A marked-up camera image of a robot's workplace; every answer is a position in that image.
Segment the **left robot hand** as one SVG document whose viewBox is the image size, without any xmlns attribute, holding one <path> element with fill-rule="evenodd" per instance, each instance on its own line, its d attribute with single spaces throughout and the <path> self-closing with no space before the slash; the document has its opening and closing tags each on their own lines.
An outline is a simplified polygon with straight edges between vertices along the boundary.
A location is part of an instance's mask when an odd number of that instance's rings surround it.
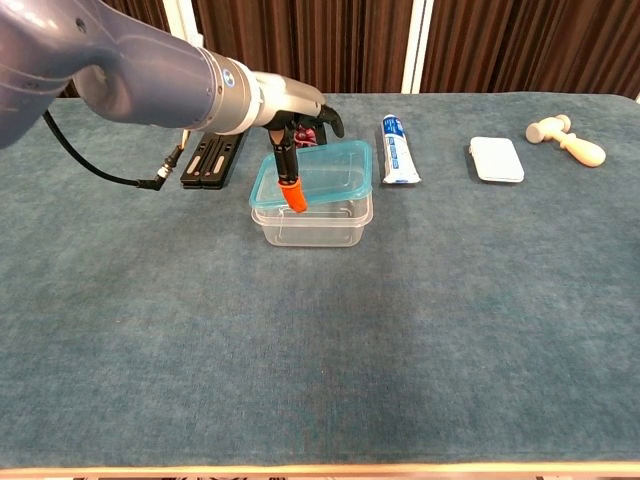
<svg viewBox="0 0 640 480">
<path fill-rule="evenodd" d="M 317 88 L 277 74 L 257 72 L 255 77 L 261 103 L 254 124 L 268 132 L 284 200 L 293 211 L 303 212 L 307 201 L 299 177 L 296 132 L 300 127 L 313 129 L 325 143 L 324 126 L 329 125 L 342 138 L 343 121 Z"/>
</svg>

